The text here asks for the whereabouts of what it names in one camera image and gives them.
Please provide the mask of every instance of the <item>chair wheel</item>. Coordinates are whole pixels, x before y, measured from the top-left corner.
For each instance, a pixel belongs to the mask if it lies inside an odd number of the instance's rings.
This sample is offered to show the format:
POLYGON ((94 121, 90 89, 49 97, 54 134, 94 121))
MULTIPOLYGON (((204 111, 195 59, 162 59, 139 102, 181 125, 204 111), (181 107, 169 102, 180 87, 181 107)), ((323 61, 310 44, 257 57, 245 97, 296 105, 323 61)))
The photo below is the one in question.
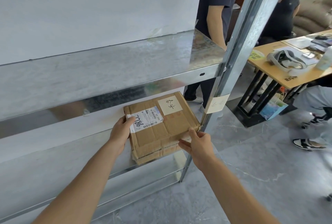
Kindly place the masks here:
POLYGON ((328 197, 326 197, 326 200, 327 200, 328 202, 332 202, 332 193, 331 193, 328 197))

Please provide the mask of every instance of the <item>vr headset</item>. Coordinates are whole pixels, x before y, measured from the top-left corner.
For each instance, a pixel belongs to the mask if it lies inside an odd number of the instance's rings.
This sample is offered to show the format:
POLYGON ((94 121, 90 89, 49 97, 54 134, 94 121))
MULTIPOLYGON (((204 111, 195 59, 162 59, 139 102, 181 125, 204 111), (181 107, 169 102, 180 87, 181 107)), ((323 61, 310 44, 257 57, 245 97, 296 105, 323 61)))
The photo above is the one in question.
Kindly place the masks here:
POLYGON ((291 50, 275 51, 266 57, 271 65, 276 65, 290 76, 298 76, 308 71, 308 66, 303 60, 294 56, 291 50))

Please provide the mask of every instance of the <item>brown cardboard box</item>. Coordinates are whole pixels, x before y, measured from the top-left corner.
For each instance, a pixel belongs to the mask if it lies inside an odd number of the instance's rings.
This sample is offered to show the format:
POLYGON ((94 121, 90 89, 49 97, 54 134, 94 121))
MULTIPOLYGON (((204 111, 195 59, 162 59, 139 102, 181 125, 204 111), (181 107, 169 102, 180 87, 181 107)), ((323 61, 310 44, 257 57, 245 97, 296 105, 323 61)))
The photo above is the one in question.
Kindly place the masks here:
POLYGON ((200 129, 180 92, 125 106, 124 113, 137 118, 130 142, 132 157, 138 164, 179 150, 178 140, 190 139, 188 128, 200 129))

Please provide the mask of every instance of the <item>left hand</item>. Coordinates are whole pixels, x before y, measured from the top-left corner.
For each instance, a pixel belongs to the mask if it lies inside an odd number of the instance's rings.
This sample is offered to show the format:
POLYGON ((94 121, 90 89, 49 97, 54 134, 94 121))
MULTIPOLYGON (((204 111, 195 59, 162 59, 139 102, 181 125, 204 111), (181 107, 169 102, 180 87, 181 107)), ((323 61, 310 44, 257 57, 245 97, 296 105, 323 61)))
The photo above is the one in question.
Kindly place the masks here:
POLYGON ((115 152, 120 155, 125 147, 126 140, 129 137, 130 126, 135 122, 135 117, 126 120, 126 116, 121 117, 114 125, 110 133, 109 143, 115 148, 115 152))

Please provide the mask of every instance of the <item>yellow sticky note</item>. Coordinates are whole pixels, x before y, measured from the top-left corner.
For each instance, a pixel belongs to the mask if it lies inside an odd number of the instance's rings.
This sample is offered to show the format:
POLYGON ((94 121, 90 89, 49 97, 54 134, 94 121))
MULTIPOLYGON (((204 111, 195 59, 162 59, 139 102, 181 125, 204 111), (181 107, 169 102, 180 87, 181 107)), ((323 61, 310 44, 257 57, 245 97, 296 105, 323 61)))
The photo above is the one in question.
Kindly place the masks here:
POLYGON ((182 110, 182 107, 176 96, 170 96, 168 98, 158 100, 158 103, 164 116, 182 110))
POLYGON ((221 111, 229 98, 229 95, 213 97, 211 103, 205 108, 205 113, 210 114, 221 111))
POLYGON ((252 50, 251 55, 249 56, 249 59, 251 60, 260 60, 262 58, 265 58, 265 55, 258 51, 258 50, 252 50))

